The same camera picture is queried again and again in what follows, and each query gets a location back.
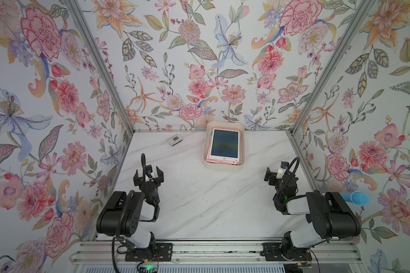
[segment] pink flower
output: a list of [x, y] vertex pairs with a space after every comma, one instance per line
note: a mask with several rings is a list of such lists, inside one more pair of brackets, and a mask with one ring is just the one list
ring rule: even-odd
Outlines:
[[338, 181], [344, 181], [350, 176], [348, 173], [349, 164], [343, 156], [332, 153], [327, 157], [327, 163], [328, 171]]
[[9, 181], [0, 182], [0, 206], [7, 210], [13, 208], [22, 190], [23, 185], [18, 175], [11, 176]]
[[284, 35], [293, 36], [313, 25], [321, 11], [318, 0], [292, 0], [284, 9], [279, 27], [284, 27]]
[[168, 97], [167, 106], [171, 110], [179, 110], [182, 106], [184, 106], [184, 101], [182, 100], [182, 97], [179, 94], [176, 94], [174, 96]]
[[343, 154], [344, 148], [348, 144], [348, 137], [342, 134], [336, 133], [330, 139], [328, 139], [328, 145], [330, 150], [339, 155]]
[[94, 41], [96, 41], [97, 47], [100, 50], [107, 50], [108, 49], [108, 48], [104, 47], [104, 46], [106, 46], [106, 42], [102, 41], [102, 42], [99, 43], [99, 38], [97, 38], [97, 37], [94, 38]]
[[163, 10], [166, 8], [167, 11], [169, 11], [169, 7], [172, 7], [176, 5], [176, 3], [170, 3], [171, 0], [158, 0], [159, 3], [155, 4], [155, 7], [159, 8], [158, 11]]
[[381, 210], [383, 213], [381, 221], [388, 225], [392, 224], [396, 232], [399, 232], [401, 224], [402, 232], [410, 236], [410, 199], [405, 199], [407, 197], [405, 189], [400, 188], [399, 190], [389, 189], [387, 196], [379, 193], [378, 203], [384, 206]]
[[391, 160], [390, 161], [390, 168], [388, 168], [386, 165], [383, 164], [383, 168], [384, 170], [388, 173], [391, 174], [391, 176], [389, 176], [389, 181], [393, 181], [394, 178], [397, 179], [398, 184], [401, 186], [401, 188], [404, 188], [404, 185], [406, 185], [407, 187], [410, 188], [410, 182], [404, 180], [404, 179], [410, 179], [410, 174], [401, 174], [402, 172], [405, 171], [405, 169], [407, 169], [406, 165], [401, 165], [398, 167], [398, 169], [395, 168], [395, 161]]
[[73, 83], [63, 80], [56, 88], [56, 99], [61, 109], [67, 113], [74, 112], [79, 103], [79, 95]]
[[240, 85], [237, 85], [237, 87], [235, 84], [231, 85], [231, 87], [227, 86], [222, 91], [222, 101], [229, 101], [232, 105], [239, 104], [246, 98], [245, 93], [246, 90], [242, 89]]
[[323, 38], [328, 33], [328, 26], [324, 23], [317, 23], [305, 30], [299, 36], [300, 53], [311, 51], [323, 41]]
[[103, 92], [103, 95], [101, 94], [97, 96], [97, 104], [99, 105], [97, 107], [97, 113], [103, 117], [105, 122], [107, 122], [109, 120], [109, 114], [111, 113], [107, 90]]
[[191, 81], [190, 85], [188, 85], [188, 90], [196, 96], [205, 94], [208, 88], [208, 83], [204, 79], [194, 79]]
[[90, 134], [93, 138], [97, 139], [102, 135], [102, 127], [98, 125], [90, 125]]
[[266, 52], [258, 63], [258, 70], [264, 74], [274, 72], [282, 65], [282, 62], [284, 58], [281, 52], [275, 50]]
[[364, 141], [360, 145], [359, 156], [362, 163], [369, 167], [379, 168], [388, 159], [387, 151], [383, 146], [377, 144], [376, 141]]
[[374, 135], [375, 140], [378, 140], [385, 147], [395, 147], [401, 145], [399, 137], [399, 131], [395, 124], [389, 124], [383, 130], [378, 131]]
[[49, 188], [44, 182], [35, 181], [26, 186], [21, 195], [22, 201], [18, 202], [20, 219], [29, 221], [32, 217], [41, 215], [49, 201]]
[[45, 175], [45, 180], [48, 180], [48, 179], [50, 178], [50, 174], [56, 173], [56, 170], [53, 169], [53, 167], [55, 167], [55, 165], [56, 165], [56, 164], [58, 163], [58, 161], [59, 161], [59, 159], [56, 160], [56, 156], [57, 156], [57, 153], [54, 152], [54, 153], [53, 153], [53, 156], [52, 156], [52, 158], [51, 158], [51, 160], [50, 160], [50, 156], [47, 155], [47, 156], [45, 157], [45, 162], [46, 162], [47, 164], [44, 164], [44, 163], [42, 163], [42, 162], [38, 164], [38, 166], [39, 166], [41, 169], [45, 170], [45, 171], [39, 172], [39, 173], [37, 174], [37, 178], [40, 178], [41, 176], [44, 176], [44, 175]]
[[27, 8], [26, 18], [21, 19], [21, 30], [38, 57], [42, 54], [47, 60], [52, 61], [59, 56], [61, 36], [50, 15], [39, 8]]
[[47, 229], [44, 240], [45, 254], [55, 258], [66, 247], [71, 238], [73, 217], [68, 212], [63, 212], [61, 217], [53, 218], [51, 226]]
[[61, 38], [61, 51], [71, 65], [79, 70], [80, 62], [82, 61], [80, 47], [77, 44], [76, 38], [69, 32], [63, 32]]
[[143, 66], [143, 68], [141, 69], [141, 74], [144, 76], [145, 79], [150, 79], [153, 81], [156, 81], [156, 79], [158, 79], [158, 75], [153, 72], [152, 70], [150, 70], [150, 68], [147, 68], [145, 66]]
[[187, 104], [179, 109], [179, 115], [185, 119], [193, 120], [202, 115], [202, 108], [198, 108], [196, 104]]
[[219, 77], [216, 77], [216, 78], [214, 78], [214, 80], [209, 80], [209, 82], [211, 82], [211, 85], [210, 85], [210, 87], [217, 87], [217, 89], [219, 89], [219, 87], [220, 86], [223, 86], [223, 87], [227, 87], [228, 85], [226, 85], [226, 83], [228, 83], [228, 80], [227, 79], [225, 79], [225, 78], [220, 78], [219, 79]]
[[205, 73], [205, 69], [197, 65], [190, 66], [190, 79], [200, 79]]
[[83, 104], [83, 102], [81, 102], [79, 104], [79, 107], [77, 107], [76, 109], [76, 117], [77, 117], [77, 123], [82, 126], [84, 126], [84, 123], [88, 123], [91, 118], [90, 118], [90, 114], [87, 111], [87, 107], [85, 106], [85, 104]]
[[273, 81], [276, 78], [276, 74], [265, 74], [264, 76], [261, 77], [261, 79], [258, 81], [258, 85], [261, 85], [262, 88], [264, 89], [269, 89], [272, 84]]
[[266, 95], [266, 93], [258, 94], [257, 96], [257, 102], [261, 103], [262, 105], [265, 105], [270, 102], [270, 98]]
[[178, 31], [182, 38], [190, 44], [197, 41], [201, 36], [199, 26], [190, 19], [184, 20], [184, 22], [179, 25]]
[[93, 77], [90, 77], [90, 84], [93, 86], [95, 90], [99, 89], [99, 84], [97, 83], [97, 80], [95, 80]]
[[298, 78], [305, 79], [307, 76], [307, 66], [298, 68]]
[[68, 176], [75, 175], [76, 169], [83, 168], [87, 165], [85, 159], [85, 147], [80, 144], [80, 141], [68, 144], [68, 150], [64, 149], [62, 152], [65, 156], [61, 156], [58, 161], [62, 162], [62, 169], [68, 170]]
[[278, 103], [283, 104], [284, 102], [292, 101], [307, 89], [308, 85], [300, 85], [297, 82], [291, 82], [286, 88], [281, 88], [279, 90], [279, 95], [281, 97], [279, 98]]

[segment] pink peony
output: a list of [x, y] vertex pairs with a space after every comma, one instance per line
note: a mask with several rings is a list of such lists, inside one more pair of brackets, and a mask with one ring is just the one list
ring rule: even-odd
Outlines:
[[58, 161], [62, 162], [62, 169], [68, 170], [68, 176], [75, 175], [76, 169], [83, 168], [87, 165], [85, 159], [85, 147], [80, 144], [80, 141], [68, 144], [68, 149], [63, 150], [65, 156], [61, 156]]
[[265, 74], [265, 75], [263, 75], [262, 77], [261, 77], [261, 79], [258, 81], [258, 85], [259, 86], [261, 86], [262, 88], [264, 88], [264, 89], [269, 89], [271, 86], [272, 86], [272, 84], [273, 84], [273, 81], [275, 80], [275, 78], [276, 78], [276, 74], [275, 73], [273, 73], [273, 74]]
[[349, 164], [343, 156], [332, 153], [327, 157], [328, 171], [338, 181], [344, 181], [349, 177]]
[[168, 97], [167, 107], [169, 107], [171, 110], [179, 110], [182, 106], [184, 106], [184, 101], [179, 94]]
[[395, 147], [401, 145], [401, 140], [398, 138], [399, 131], [395, 124], [389, 124], [383, 130], [378, 131], [374, 135], [375, 140], [378, 140], [385, 147]]
[[300, 53], [307, 52], [316, 48], [323, 41], [323, 38], [328, 33], [328, 26], [324, 23], [317, 23], [305, 30], [299, 36]]
[[73, 34], [64, 31], [61, 38], [62, 55], [71, 63], [71, 65], [79, 70], [80, 62], [82, 61], [80, 47], [77, 44]]
[[313, 25], [321, 11], [318, 0], [292, 0], [284, 9], [279, 27], [284, 27], [284, 35], [293, 36]]
[[240, 85], [237, 85], [237, 87], [235, 84], [231, 85], [231, 87], [227, 86], [225, 90], [222, 91], [222, 101], [229, 101], [232, 105], [239, 104], [246, 98], [245, 93], [246, 90], [242, 89]]
[[39, 8], [27, 8], [26, 18], [21, 19], [21, 30], [38, 57], [42, 54], [47, 60], [52, 61], [59, 56], [61, 36], [50, 15]]
[[18, 175], [11, 176], [9, 181], [0, 182], [0, 206], [7, 210], [13, 208], [22, 190], [23, 185]]
[[202, 115], [202, 108], [198, 108], [196, 104], [187, 104], [179, 109], [179, 115], [192, 120]]
[[103, 120], [105, 122], [107, 122], [109, 120], [109, 114], [111, 113], [109, 95], [107, 90], [103, 92], [103, 95], [97, 96], [97, 104], [97, 113], [103, 117]]
[[61, 109], [67, 113], [74, 112], [79, 103], [79, 95], [73, 83], [68, 80], [61, 81], [56, 88], [56, 99]]
[[384, 206], [381, 210], [383, 213], [381, 221], [388, 225], [392, 224], [396, 232], [399, 232], [401, 224], [402, 232], [410, 236], [410, 199], [405, 199], [407, 197], [405, 189], [400, 188], [399, 190], [389, 189], [387, 196], [379, 193], [378, 203]]
[[184, 20], [179, 26], [179, 33], [185, 41], [192, 44], [197, 41], [201, 36], [201, 30], [199, 26], [190, 19]]
[[190, 79], [200, 79], [205, 74], [203, 66], [191, 65], [190, 66]]
[[342, 134], [336, 133], [330, 139], [328, 139], [328, 145], [330, 150], [339, 155], [343, 154], [344, 148], [348, 144], [348, 137]]
[[83, 102], [79, 104], [79, 107], [76, 109], [76, 117], [77, 117], [77, 123], [79, 123], [80, 126], [84, 127], [84, 123], [88, 123], [91, 120], [90, 114], [87, 111], [87, 107]]
[[68, 212], [63, 212], [61, 217], [53, 218], [44, 240], [45, 254], [55, 258], [66, 247], [72, 234], [73, 217]]
[[196, 96], [205, 94], [208, 88], [208, 83], [204, 79], [195, 79], [188, 86], [188, 90]]
[[379, 168], [388, 159], [387, 150], [376, 141], [364, 141], [360, 145], [359, 156], [361, 162], [369, 167]]
[[18, 202], [20, 219], [29, 221], [32, 217], [41, 215], [49, 201], [49, 188], [43, 182], [35, 181], [27, 185], [21, 195], [22, 201]]
[[258, 70], [264, 74], [274, 72], [282, 66], [282, 62], [284, 62], [284, 58], [281, 52], [275, 50], [266, 52], [258, 63]]
[[278, 103], [283, 104], [284, 102], [292, 101], [307, 89], [308, 85], [300, 85], [297, 82], [291, 82], [286, 88], [281, 88], [279, 90], [279, 95], [281, 97], [279, 98]]

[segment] blue lily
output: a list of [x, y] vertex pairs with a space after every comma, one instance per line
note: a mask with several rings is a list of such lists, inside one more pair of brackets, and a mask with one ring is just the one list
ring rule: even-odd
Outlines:
[[52, 119], [52, 116], [44, 117], [35, 115], [32, 117], [21, 117], [24, 114], [21, 109], [21, 103], [15, 94], [2, 90], [0, 96], [0, 134], [11, 132], [16, 134], [21, 141], [21, 150], [18, 154], [18, 160], [23, 161], [32, 151], [32, 145], [26, 137], [29, 129], [41, 130], [46, 128]]
[[112, 162], [114, 162], [115, 165], [120, 164], [120, 161], [118, 160], [118, 158], [121, 155], [121, 146], [116, 152], [114, 152], [114, 148], [112, 146], [109, 146], [108, 154], [109, 156], [103, 155], [102, 157], [100, 157], [100, 162], [104, 163], [105, 165], [112, 164]]
[[243, 56], [235, 53], [234, 51], [234, 48], [237, 48], [238, 44], [241, 42], [241, 31], [238, 31], [237, 34], [234, 32], [232, 35], [229, 35], [229, 39], [226, 39], [227, 30], [228, 23], [226, 22], [226, 19], [223, 15], [217, 14], [215, 16], [214, 35], [217, 41], [219, 41], [217, 43], [217, 48], [222, 51], [222, 58], [218, 63], [212, 65], [213, 68], [222, 68], [226, 58], [231, 58], [232, 61], [238, 66], [247, 64], [247, 62], [243, 59]]

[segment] cable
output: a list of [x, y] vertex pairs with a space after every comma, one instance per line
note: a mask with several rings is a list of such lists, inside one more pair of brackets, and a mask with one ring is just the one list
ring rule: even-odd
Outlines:
[[313, 253], [313, 255], [314, 255], [314, 258], [316, 258], [316, 262], [317, 262], [317, 268], [319, 268], [319, 273], [320, 273], [320, 266], [319, 266], [319, 260], [317, 259], [317, 257], [316, 257], [316, 254], [314, 254], [313, 250], [311, 250], [310, 248], [309, 248], [308, 250], [310, 250], [310, 251], [311, 251], [311, 253]]

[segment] metal frame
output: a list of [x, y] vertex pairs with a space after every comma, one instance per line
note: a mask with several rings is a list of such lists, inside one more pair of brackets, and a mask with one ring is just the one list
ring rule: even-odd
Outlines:
[[73, 21], [76, 24], [77, 29], [82, 35], [83, 41], [88, 46], [88, 51], [94, 58], [95, 67], [100, 72], [102, 80], [108, 87], [108, 92], [111, 95], [112, 101], [114, 102], [114, 105], [117, 108], [118, 113], [120, 114], [123, 124], [132, 136], [135, 132], [134, 127], [128, 117], [128, 114], [126, 113], [123, 103], [121, 102], [120, 96], [114, 85], [114, 81], [109, 74], [108, 68], [106, 68], [103, 58], [100, 55], [99, 48], [97, 47], [96, 42], [94, 41], [94, 37], [91, 34], [90, 28], [88, 27], [87, 21], [85, 20], [85, 17], [82, 13], [82, 9], [80, 8], [76, 0], [64, 1], [66, 3], [66, 6], [69, 7], [68, 10], [71, 16], [73, 17]]

